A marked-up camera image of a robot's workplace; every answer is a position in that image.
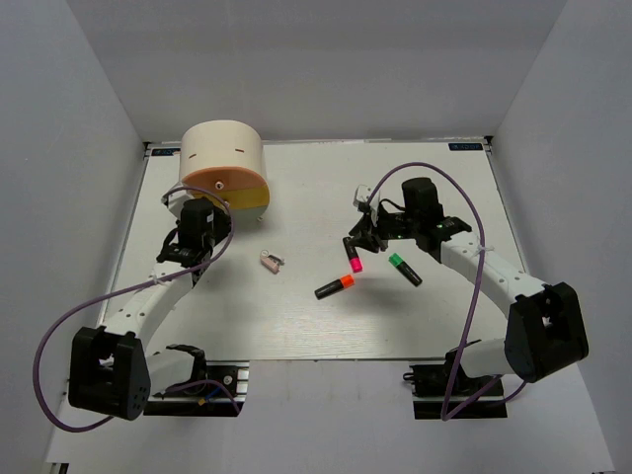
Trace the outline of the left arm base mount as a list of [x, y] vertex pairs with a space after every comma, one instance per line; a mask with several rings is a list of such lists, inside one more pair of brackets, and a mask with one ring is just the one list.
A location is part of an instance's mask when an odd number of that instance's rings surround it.
[[144, 409], [148, 417], [236, 418], [245, 404], [250, 363], [208, 361], [193, 387], [152, 395]]

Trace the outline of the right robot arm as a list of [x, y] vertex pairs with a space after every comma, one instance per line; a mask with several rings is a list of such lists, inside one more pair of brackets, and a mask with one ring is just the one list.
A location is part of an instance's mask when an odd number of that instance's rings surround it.
[[589, 342], [577, 293], [566, 283], [548, 284], [514, 267], [484, 247], [463, 220], [447, 216], [435, 184], [414, 178], [402, 185], [403, 207], [384, 209], [378, 192], [355, 190], [362, 217], [351, 230], [354, 246], [372, 253], [391, 240], [412, 240], [438, 263], [480, 286], [479, 290], [507, 320], [504, 337], [470, 343], [461, 359], [445, 370], [446, 383], [466, 394], [483, 376], [514, 374], [534, 383], [589, 354]]

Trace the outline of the round cream drawer organizer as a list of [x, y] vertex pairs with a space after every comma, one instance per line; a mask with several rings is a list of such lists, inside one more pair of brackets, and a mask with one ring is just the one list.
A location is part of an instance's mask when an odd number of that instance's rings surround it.
[[262, 138], [237, 120], [205, 121], [185, 132], [179, 180], [215, 193], [243, 221], [262, 217], [271, 200]]

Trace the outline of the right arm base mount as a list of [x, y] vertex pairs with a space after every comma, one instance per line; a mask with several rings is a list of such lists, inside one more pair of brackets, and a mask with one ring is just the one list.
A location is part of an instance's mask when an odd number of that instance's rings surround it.
[[[416, 420], [440, 421], [441, 407], [447, 388], [449, 369], [443, 363], [430, 361], [409, 366], [403, 374], [403, 382], [412, 389], [413, 410]], [[500, 380], [493, 376], [468, 378], [462, 370], [458, 371], [446, 412], [454, 410], [459, 404], [473, 397], [488, 383], [494, 385], [475, 401], [467, 405], [453, 420], [492, 420], [505, 419], [507, 408], [502, 400], [505, 391]]]

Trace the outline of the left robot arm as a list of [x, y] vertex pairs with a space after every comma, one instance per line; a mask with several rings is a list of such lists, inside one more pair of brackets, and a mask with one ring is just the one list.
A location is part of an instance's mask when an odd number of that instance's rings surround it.
[[153, 395], [197, 394], [208, 382], [203, 350], [170, 344], [149, 353], [153, 336], [190, 293], [232, 233], [227, 212], [205, 197], [184, 202], [164, 240], [153, 275], [101, 326], [73, 338], [68, 402], [77, 409], [132, 421]]

